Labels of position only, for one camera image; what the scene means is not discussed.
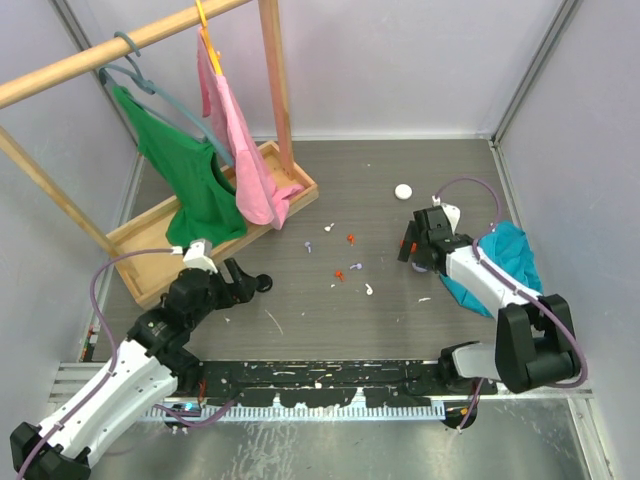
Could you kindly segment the black charging case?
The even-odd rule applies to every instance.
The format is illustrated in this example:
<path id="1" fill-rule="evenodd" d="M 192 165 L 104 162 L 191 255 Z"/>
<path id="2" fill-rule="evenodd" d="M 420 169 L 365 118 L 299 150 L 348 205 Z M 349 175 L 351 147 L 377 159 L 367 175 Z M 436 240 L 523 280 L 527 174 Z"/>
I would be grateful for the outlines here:
<path id="1" fill-rule="evenodd" d="M 267 274 L 260 274 L 256 277 L 256 291 L 266 293 L 273 287 L 273 279 Z"/>

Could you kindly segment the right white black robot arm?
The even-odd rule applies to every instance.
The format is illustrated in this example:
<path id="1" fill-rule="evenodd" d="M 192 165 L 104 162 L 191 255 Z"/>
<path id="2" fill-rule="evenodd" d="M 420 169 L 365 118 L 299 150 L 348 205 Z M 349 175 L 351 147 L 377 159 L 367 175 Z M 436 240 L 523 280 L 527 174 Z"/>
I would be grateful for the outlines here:
<path id="1" fill-rule="evenodd" d="M 455 231 L 459 217 L 459 209 L 449 205 L 415 211 L 398 254 L 401 262 L 460 284 L 496 321 L 493 344 L 471 341 L 441 351 L 442 388 L 459 394 L 475 378 L 485 378 L 521 393 L 579 379 L 585 361 L 567 301 L 545 296 L 499 268 L 472 237 Z"/>

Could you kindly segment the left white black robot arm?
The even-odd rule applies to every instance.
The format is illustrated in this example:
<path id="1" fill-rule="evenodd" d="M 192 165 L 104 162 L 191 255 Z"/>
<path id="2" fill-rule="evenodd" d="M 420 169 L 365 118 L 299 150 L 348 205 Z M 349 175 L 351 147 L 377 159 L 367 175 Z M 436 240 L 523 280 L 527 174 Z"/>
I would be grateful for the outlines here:
<path id="1" fill-rule="evenodd" d="M 112 444 L 144 413 L 175 393 L 200 384 L 200 361 L 185 349 L 191 333 L 213 311 L 251 301 L 273 286 L 229 258 L 231 276 L 185 268 L 144 312 L 111 359 L 69 401 L 36 425 L 21 423 L 10 436 L 20 479 L 87 479 Z"/>

